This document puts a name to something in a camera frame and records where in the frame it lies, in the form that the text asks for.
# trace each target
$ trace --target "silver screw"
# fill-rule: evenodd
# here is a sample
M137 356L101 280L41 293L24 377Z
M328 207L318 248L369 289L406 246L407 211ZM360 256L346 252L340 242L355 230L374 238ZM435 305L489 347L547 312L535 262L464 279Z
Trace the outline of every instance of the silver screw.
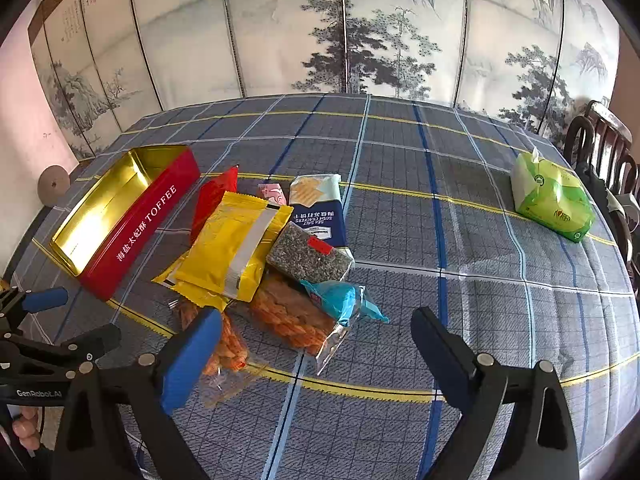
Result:
M138 364L140 366L151 366L155 362L156 362L156 356L153 354L142 354L138 358Z
M550 374L551 372L553 372L553 371L554 371L554 366L553 366L553 364L552 364L551 362L549 362L549 361L540 361L540 362L538 363L538 365L540 366L540 369L541 369L543 372L546 372L546 373L548 373L548 374Z
M478 361L478 364L481 364L482 366L493 366L495 363L494 357L491 354L485 353L478 354L476 360Z
M85 361L84 363L82 363L79 367L78 367L78 371L81 374L87 374L89 373L91 370L94 369L94 364L89 362L89 361Z

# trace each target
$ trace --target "twisted dough snack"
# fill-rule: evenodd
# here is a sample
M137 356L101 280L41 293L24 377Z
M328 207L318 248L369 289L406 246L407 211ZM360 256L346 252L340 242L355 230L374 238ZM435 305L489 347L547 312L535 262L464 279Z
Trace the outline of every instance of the twisted dough snack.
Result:
M314 356L335 325L308 296L291 288L275 273L262 280L249 308L271 332L293 348L303 348Z
M182 329L185 330L193 321L200 308L191 303L188 300L182 300L178 305L178 314L180 315L180 324ZM246 359L249 355L249 350L240 339L240 336L231 326L231 320L229 316L224 312L222 316L222 335L220 341L213 354L209 358L207 365L202 371L205 375L216 375L219 373L220 368L227 368L228 370L238 371L246 366Z

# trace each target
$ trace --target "blue cracker package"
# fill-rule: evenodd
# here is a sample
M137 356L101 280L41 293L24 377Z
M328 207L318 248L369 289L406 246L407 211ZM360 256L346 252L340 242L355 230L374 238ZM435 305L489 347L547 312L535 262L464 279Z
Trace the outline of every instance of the blue cracker package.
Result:
M347 282L309 283L301 280L315 306L333 317L342 326L350 326L358 314L384 323L389 318L367 297L364 286Z
M344 228L339 174L297 176L290 186L289 205L293 206L290 220L294 224L352 258Z

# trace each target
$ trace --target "pile of snacks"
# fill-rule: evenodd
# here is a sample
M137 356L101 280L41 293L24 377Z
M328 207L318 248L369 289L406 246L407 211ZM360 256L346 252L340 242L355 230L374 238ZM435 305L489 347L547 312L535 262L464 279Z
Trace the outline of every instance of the pile of snacks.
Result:
M388 322L363 286L343 281L353 257L340 175L296 177L293 207L279 184L259 184L258 198L236 193L237 179L235 166L201 188L191 248L153 280L184 296L177 309L183 329L200 307L222 313L222 336L201 378L210 404L237 393L266 366L228 312L244 312L258 328L305 351L317 374L360 316Z

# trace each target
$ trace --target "table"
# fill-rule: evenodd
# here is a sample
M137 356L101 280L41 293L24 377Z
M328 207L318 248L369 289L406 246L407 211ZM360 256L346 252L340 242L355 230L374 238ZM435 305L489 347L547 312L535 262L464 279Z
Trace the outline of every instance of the table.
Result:
M598 213L574 244L514 212L509 170L547 140L488 117L365 95L294 94L193 105L143 118L101 153L34 236L14 274L23 288L65 286L68 305L37 315L56 342L113 322L122 346L103 367L157 351L178 330L175 294L150 280L188 246L197 192L158 229L107 303L53 264L50 236L120 153L189 143L207 175L240 165L239 192L271 177L340 173L349 280L366 285L389 324L361 320L326 372L234 318L265 376L210 409L199 391L174 420L212 478L414 480L459 413L434 390L409 322L433 309L476 351L501 363L551 361L585 462L639 409L638 311L622 258ZM508 423L503 410L475 478L485 478ZM140 447L130 413L124 420ZM145 466L153 471L147 459Z

